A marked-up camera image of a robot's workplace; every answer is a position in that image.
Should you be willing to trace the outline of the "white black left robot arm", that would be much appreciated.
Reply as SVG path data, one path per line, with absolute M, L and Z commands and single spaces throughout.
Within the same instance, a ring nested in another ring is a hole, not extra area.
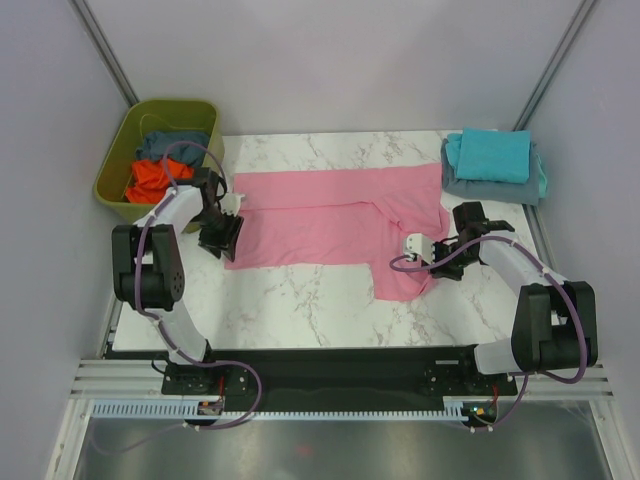
M 225 178 L 198 168 L 179 179 L 151 210 L 111 234 L 113 287 L 116 298 L 147 319 L 164 342 L 171 364 L 185 365 L 185 382 L 208 393 L 219 382 L 218 365 L 209 362 L 211 347 L 196 328 L 183 301 L 186 274 L 178 235 L 199 225 L 198 245 L 213 257 L 235 260 L 244 219 L 241 198 L 228 191 Z

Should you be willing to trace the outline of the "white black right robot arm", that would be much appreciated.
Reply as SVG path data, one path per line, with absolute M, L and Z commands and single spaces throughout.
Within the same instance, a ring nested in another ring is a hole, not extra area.
M 516 296 L 509 338 L 474 348 L 474 358 L 458 368 L 467 392 L 483 392 L 494 374 L 538 373 L 564 384 L 580 381 L 598 356 L 595 292 L 585 281 L 570 281 L 521 244 L 504 220 L 485 216 L 479 202 L 453 209 L 457 235 L 433 246 L 430 274 L 460 281 L 464 269 L 492 268 Z

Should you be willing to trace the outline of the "pink t shirt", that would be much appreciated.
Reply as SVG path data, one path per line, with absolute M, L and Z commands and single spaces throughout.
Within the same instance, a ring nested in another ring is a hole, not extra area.
M 447 237 L 441 178 L 438 163 L 238 174 L 234 189 L 244 197 L 244 223 L 236 257 L 225 267 L 366 265 L 376 299 L 412 301 L 431 290 L 434 279 L 396 272 L 389 263 L 410 234 Z

